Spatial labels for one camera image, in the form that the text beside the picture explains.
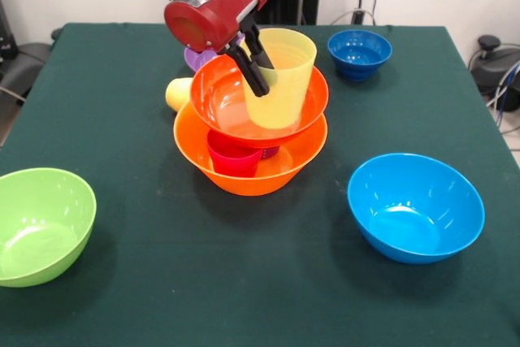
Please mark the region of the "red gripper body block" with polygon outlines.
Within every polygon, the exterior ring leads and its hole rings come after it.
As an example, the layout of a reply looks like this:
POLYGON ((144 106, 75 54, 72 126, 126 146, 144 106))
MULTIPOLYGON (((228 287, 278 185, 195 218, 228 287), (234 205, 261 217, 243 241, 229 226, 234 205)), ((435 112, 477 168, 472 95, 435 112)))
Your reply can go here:
POLYGON ((268 0, 172 0, 164 19, 173 36, 191 50, 220 51, 240 30, 240 22, 268 0))

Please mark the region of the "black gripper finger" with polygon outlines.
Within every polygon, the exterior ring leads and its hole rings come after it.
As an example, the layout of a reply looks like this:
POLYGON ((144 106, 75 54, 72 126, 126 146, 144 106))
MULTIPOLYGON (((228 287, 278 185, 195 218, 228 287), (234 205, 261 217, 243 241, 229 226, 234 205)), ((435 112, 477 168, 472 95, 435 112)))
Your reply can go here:
POLYGON ((245 77, 256 97, 263 97, 270 92, 269 84, 262 75, 260 67, 251 59, 251 54, 247 54, 245 50, 236 43, 228 44, 224 52, 229 55, 240 68, 242 75, 245 77))
POLYGON ((245 35, 246 45, 251 53, 251 59, 259 66, 274 69, 263 44, 260 41, 259 29, 256 24, 243 24, 242 32, 245 35))

